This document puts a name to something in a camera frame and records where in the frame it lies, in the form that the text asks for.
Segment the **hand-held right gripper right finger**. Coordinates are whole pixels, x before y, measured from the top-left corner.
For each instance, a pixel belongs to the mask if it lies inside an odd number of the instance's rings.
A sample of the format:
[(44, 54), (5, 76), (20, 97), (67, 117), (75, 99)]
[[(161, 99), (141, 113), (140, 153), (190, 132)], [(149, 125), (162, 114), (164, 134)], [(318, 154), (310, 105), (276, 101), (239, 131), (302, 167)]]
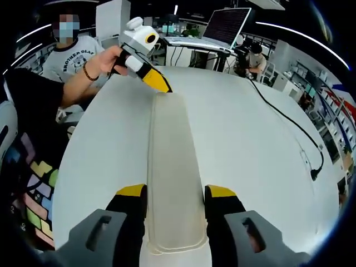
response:
[(212, 266), (283, 266), (281, 231), (246, 211), (232, 190), (205, 186), (205, 217)]

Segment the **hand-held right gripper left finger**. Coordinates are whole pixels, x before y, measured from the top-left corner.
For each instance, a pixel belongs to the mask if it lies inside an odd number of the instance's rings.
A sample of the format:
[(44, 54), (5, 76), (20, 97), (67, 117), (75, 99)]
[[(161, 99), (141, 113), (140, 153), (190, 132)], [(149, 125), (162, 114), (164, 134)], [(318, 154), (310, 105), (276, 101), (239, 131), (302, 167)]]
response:
[(70, 230), (68, 266), (139, 266), (146, 211), (145, 184), (120, 189)]

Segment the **person's left hand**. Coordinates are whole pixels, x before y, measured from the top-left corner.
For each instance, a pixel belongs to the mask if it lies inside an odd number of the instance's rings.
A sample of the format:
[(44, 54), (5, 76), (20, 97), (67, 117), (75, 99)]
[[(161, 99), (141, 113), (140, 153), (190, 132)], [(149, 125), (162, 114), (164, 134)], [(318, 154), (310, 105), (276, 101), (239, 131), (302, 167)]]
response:
[(111, 46), (95, 56), (95, 64), (102, 73), (110, 73), (114, 69), (119, 74), (126, 76), (128, 75), (127, 67), (115, 64), (122, 52), (123, 49), (119, 46)]

